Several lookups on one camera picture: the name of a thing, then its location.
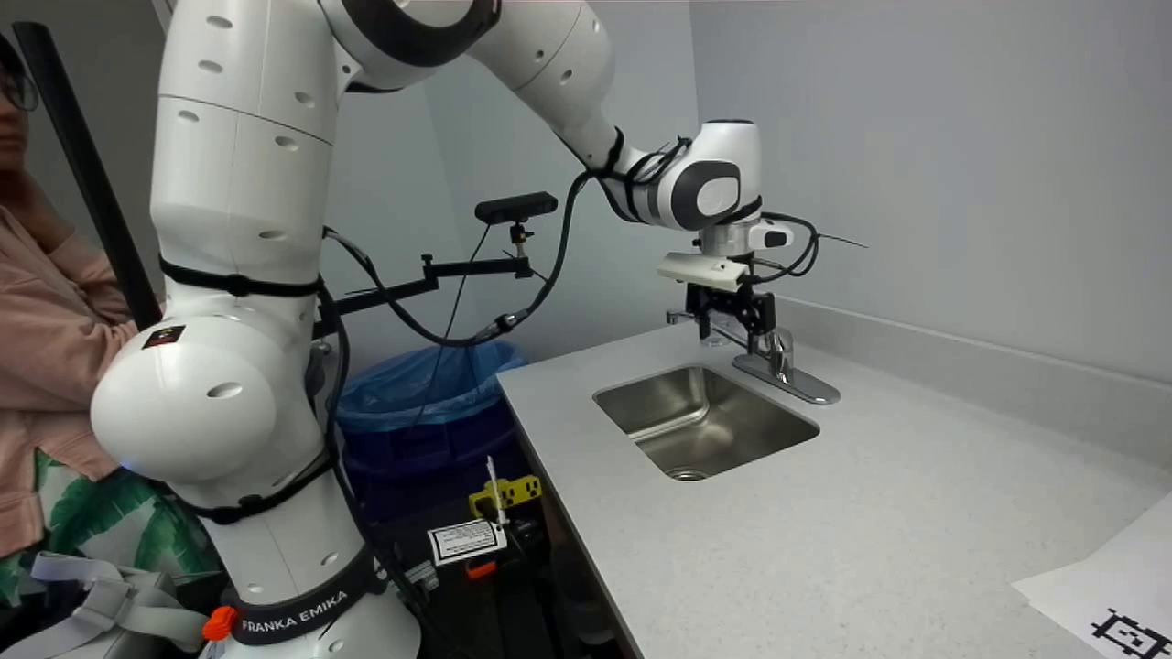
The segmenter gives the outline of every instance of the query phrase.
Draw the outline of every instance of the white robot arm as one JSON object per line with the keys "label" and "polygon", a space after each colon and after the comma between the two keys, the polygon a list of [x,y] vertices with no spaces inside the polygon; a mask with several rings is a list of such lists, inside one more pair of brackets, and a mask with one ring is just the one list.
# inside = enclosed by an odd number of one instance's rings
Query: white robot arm
{"label": "white robot arm", "polygon": [[164,319],[114,357],[91,421],[120,464],[201,513],[236,591],[215,654],[418,654],[303,374],[336,102],[466,52],[602,180],[620,216],[699,234],[703,263],[675,274],[728,286],[703,268],[782,242],[756,211],[754,123],[645,154],[599,118],[611,48],[585,0],[180,0],[150,198]]}

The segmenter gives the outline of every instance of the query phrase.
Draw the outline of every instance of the stainless steel sink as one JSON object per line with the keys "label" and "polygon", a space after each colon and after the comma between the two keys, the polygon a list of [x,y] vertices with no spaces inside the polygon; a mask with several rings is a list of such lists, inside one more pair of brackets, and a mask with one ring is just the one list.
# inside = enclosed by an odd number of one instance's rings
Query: stainless steel sink
{"label": "stainless steel sink", "polygon": [[705,478],[817,436],[806,416],[703,367],[607,386],[593,402],[675,478]]}

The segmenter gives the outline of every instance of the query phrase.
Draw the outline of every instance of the white countertop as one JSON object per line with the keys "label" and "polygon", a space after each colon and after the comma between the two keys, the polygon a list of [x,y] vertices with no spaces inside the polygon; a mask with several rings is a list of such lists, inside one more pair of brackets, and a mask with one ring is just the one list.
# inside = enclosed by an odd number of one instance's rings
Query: white countertop
{"label": "white countertop", "polygon": [[[1092,659],[1018,578],[1093,551],[1172,474],[1093,442],[800,347],[842,386],[806,405],[670,327],[500,374],[607,595],[648,659]],[[743,469],[676,483],[593,402],[675,367],[819,424]]]}

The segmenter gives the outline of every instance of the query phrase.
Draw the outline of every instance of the blue trash bag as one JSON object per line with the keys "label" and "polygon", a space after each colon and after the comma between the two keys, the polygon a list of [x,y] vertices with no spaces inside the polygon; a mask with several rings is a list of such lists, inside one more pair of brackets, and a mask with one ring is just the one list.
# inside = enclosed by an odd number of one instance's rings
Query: blue trash bag
{"label": "blue trash bag", "polygon": [[364,519],[466,502],[490,453],[500,474],[527,471],[518,429],[494,374],[518,367],[507,342],[425,347],[360,374],[341,402],[344,464]]}
{"label": "blue trash bag", "polygon": [[344,432],[450,424],[496,402],[494,374],[518,362],[504,341],[410,350],[352,377],[341,390],[336,421]]}

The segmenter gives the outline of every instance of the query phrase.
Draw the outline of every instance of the white wall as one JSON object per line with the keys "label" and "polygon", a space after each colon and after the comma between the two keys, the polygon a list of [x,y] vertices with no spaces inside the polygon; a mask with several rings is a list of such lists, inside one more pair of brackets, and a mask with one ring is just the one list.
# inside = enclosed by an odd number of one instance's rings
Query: white wall
{"label": "white wall", "polygon": [[[145,220],[154,139],[150,48],[158,48],[150,45],[150,3],[4,0],[0,29],[13,45],[12,23],[45,23],[52,29],[120,211],[139,250],[154,253]],[[27,173],[71,225],[93,234],[45,107],[32,113]]]}
{"label": "white wall", "polygon": [[690,0],[765,202],[869,242],[795,291],[1172,380],[1169,0]]}
{"label": "white wall", "polygon": [[[593,0],[616,48],[616,84],[602,111],[639,144],[696,131],[690,23],[684,0]],[[480,61],[466,57],[419,86],[382,98],[346,98],[333,164],[329,223],[382,259],[389,281],[418,277],[418,257],[466,259],[480,236],[476,202],[548,189],[563,198],[579,161],[554,131],[504,92]],[[532,257],[548,272],[560,216],[535,220]],[[684,234],[620,223],[598,189],[582,194],[574,242],[555,291],[507,341],[532,357],[599,342],[664,327],[676,286],[654,259],[684,250]],[[324,253],[324,281],[363,289],[341,250]],[[469,281],[454,333],[480,329],[532,301],[537,281]],[[443,329],[454,281],[410,306]],[[389,311],[352,313],[355,368],[418,347]]]}

